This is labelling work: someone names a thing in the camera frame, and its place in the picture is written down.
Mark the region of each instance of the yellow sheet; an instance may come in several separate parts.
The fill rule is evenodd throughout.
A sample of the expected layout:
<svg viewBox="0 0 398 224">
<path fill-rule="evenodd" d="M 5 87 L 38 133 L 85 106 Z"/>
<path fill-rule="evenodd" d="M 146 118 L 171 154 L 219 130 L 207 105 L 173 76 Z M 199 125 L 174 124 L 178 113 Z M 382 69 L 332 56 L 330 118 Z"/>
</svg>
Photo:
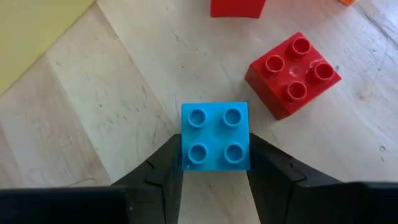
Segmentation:
<svg viewBox="0 0 398 224">
<path fill-rule="evenodd" d="M 94 0 L 0 0 L 0 94 Z"/>
</svg>

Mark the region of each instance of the red block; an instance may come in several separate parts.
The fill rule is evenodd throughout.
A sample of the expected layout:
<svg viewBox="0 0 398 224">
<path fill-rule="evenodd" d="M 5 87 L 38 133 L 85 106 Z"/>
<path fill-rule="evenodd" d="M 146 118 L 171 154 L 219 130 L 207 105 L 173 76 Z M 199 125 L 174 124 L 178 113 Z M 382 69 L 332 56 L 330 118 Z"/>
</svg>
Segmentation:
<svg viewBox="0 0 398 224">
<path fill-rule="evenodd" d="M 259 18 L 266 0 L 211 0 L 211 17 Z"/>
<path fill-rule="evenodd" d="M 301 33 L 253 62 L 246 81 L 276 119 L 283 119 L 341 80 Z"/>
</svg>

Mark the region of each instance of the blue lego brick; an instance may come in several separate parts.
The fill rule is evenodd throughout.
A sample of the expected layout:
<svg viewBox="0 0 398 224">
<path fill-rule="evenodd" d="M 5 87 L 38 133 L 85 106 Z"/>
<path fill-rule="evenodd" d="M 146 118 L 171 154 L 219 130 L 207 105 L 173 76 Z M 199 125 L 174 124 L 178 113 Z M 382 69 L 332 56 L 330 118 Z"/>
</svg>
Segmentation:
<svg viewBox="0 0 398 224">
<path fill-rule="evenodd" d="M 249 170 L 248 104 L 182 105 L 183 170 Z"/>
</svg>

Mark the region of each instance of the wooden table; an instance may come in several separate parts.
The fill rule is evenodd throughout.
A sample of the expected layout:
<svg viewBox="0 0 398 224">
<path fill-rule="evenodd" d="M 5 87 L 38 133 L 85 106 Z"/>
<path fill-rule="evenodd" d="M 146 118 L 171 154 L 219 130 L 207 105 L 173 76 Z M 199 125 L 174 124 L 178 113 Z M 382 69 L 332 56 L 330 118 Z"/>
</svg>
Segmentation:
<svg viewBox="0 0 398 224">
<path fill-rule="evenodd" d="M 98 0 L 0 97 L 0 187 L 108 185 L 180 132 L 181 103 L 247 101 L 251 132 L 343 181 L 398 181 L 398 2 Z M 275 121 L 249 64 L 303 32 L 343 80 Z M 244 172 L 186 173 L 181 223 L 259 223 Z"/>
</svg>

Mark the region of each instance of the toy block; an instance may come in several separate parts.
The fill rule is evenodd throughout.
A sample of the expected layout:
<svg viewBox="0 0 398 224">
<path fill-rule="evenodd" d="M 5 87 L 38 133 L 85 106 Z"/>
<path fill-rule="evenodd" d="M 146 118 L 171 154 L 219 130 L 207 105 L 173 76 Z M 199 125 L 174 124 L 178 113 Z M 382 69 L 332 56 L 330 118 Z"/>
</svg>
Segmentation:
<svg viewBox="0 0 398 224">
<path fill-rule="evenodd" d="M 183 170 L 249 170 L 248 104 L 184 103 Z"/>
<path fill-rule="evenodd" d="M 339 0 L 339 2 L 345 4 L 346 6 L 350 6 L 356 2 L 356 0 Z"/>
<path fill-rule="evenodd" d="M 211 17 L 259 18 L 266 0 L 211 0 Z"/>
<path fill-rule="evenodd" d="M 315 99 L 341 80 L 301 33 L 250 64 L 246 81 L 278 120 Z"/>
</svg>

